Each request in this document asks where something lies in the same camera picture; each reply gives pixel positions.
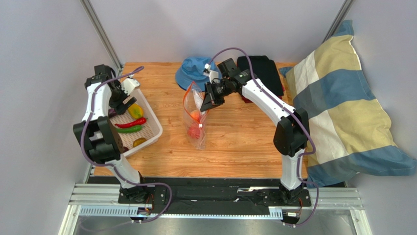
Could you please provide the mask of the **pink peach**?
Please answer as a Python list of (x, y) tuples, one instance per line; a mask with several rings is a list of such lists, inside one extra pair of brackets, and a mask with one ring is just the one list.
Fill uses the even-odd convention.
[(190, 113), (190, 116), (194, 121), (200, 122), (202, 115), (199, 110), (194, 110)]

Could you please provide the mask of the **clear orange-zip bag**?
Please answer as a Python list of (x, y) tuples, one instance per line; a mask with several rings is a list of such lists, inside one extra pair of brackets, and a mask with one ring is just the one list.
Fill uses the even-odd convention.
[(201, 112), (204, 92), (193, 81), (183, 97), (183, 121), (190, 144), (198, 150), (206, 147), (206, 120), (208, 111)]

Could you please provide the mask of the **red tomato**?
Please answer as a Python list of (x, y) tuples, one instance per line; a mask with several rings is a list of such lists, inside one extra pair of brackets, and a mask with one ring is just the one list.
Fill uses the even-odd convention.
[(194, 140), (200, 139), (201, 129), (200, 129), (199, 125), (193, 125), (193, 126), (188, 127), (187, 135)]

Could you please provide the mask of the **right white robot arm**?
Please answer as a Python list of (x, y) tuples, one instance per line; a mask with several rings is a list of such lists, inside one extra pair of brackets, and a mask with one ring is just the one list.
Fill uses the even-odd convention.
[(232, 59), (218, 65), (214, 71), (209, 63), (203, 74), (209, 78), (205, 84), (201, 111), (216, 108), (225, 97), (238, 93), (259, 107), (276, 126), (273, 144), (282, 155), (282, 177), (279, 192), (282, 200), (295, 200), (303, 189), (301, 160), (309, 138), (306, 110), (288, 105), (271, 93), (250, 70), (241, 71)]

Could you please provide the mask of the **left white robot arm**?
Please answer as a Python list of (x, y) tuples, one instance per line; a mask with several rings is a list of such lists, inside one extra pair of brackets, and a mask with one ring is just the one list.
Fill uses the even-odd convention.
[(119, 180), (124, 196), (144, 193), (142, 176), (126, 160), (121, 137), (109, 118), (110, 109), (122, 115), (136, 102), (129, 95), (140, 84), (128, 75), (121, 82), (107, 65), (95, 66), (94, 72), (85, 82), (86, 112), (82, 121), (73, 126), (82, 154), (92, 165), (108, 168)]

